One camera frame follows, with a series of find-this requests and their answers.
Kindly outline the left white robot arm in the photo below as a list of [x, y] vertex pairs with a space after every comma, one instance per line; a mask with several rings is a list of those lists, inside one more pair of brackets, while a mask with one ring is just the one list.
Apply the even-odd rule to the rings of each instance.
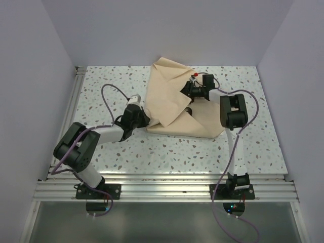
[[88, 185], [87, 192], [91, 197], [101, 198], [105, 193], [103, 177], [91, 165], [96, 147], [109, 142], [123, 142], [132, 135], [134, 129], [144, 128], [149, 122], [150, 118], [143, 107], [129, 104], [123, 115], [110, 125], [88, 128], [79, 122], [73, 123], [54, 148], [53, 156], [59, 163], [51, 174], [61, 173], [58, 168], [64, 164], [80, 181]]

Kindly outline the stainless steel tray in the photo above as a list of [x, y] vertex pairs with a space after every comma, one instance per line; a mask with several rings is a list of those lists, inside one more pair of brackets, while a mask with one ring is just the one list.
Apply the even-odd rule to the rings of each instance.
[[190, 115], [192, 116], [192, 109], [190, 107], [186, 107], [185, 108], [185, 111]]

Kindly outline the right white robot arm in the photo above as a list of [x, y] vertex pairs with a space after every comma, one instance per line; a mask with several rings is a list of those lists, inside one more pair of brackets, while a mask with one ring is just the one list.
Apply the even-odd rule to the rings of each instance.
[[199, 73], [194, 73], [182, 88], [181, 93], [191, 99], [204, 98], [220, 105], [220, 122], [225, 129], [230, 152], [227, 166], [225, 192], [230, 198], [238, 198], [250, 185], [248, 170], [244, 161], [243, 140], [239, 132], [248, 123], [245, 97], [242, 93], [217, 89], [212, 74], [202, 74], [202, 84], [198, 83]]

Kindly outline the beige cloth mat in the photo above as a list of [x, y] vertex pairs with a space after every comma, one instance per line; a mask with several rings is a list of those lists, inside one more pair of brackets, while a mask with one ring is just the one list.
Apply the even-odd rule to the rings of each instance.
[[[203, 98], [192, 102], [180, 92], [194, 73], [191, 67], [164, 57], [152, 64], [144, 108], [150, 118], [147, 132], [216, 138], [224, 131], [218, 104]], [[186, 107], [192, 109], [192, 116]]]

